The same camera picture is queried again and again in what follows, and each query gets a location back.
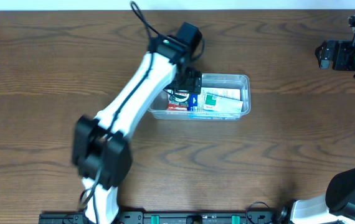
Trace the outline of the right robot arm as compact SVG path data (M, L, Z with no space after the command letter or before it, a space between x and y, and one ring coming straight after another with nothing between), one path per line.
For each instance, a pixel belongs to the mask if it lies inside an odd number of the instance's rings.
M348 25L353 30L351 40L326 40L315 56L319 68L353 72L355 79L355 15L348 17ZM345 150L345 159L355 156L355 148ZM324 194L283 207L274 223L355 223L355 166L336 174Z

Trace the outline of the red medicine box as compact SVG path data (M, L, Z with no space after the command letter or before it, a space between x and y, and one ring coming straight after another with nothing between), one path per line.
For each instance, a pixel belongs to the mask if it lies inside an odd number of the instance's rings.
M168 103L167 110L172 110L172 111L187 111L188 105L181 105L181 104L173 104L173 103Z

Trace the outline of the dark green round-logo box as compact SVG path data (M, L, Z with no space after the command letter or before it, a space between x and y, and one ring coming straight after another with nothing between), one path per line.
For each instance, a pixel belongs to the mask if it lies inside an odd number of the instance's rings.
M184 106L184 107L189 106L189 99L190 99L189 93L178 93L173 90L167 90L167 92L169 95L168 98L169 104Z

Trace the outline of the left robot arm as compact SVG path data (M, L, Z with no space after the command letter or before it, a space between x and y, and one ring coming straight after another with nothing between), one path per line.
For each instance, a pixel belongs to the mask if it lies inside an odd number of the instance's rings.
M187 22L176 35L150 37L139 68L120 94L94 118L77 121L72 164L85 186L80 205L88 222L112 223L116 218L118 186L133 163L130 141L156 97L163 91L200 93L202 72L191 63L203 44L200 30Z

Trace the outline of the blue fever patch box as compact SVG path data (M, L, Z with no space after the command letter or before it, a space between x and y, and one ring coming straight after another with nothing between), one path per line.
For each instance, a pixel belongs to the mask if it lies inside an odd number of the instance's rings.
M203 110L203 102L207 94L217 95L224 98L240 100L240 90L233 88L202 88L199 95L192 94L189 99L188 111L192 118L198 119L237 119L240 113L220 113Z

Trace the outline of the white green medicine box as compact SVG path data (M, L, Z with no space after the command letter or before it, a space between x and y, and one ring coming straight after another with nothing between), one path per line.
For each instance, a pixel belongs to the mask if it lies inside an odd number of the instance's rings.
M203 110L220 113L240 113L243 101L207 94L203 102Z

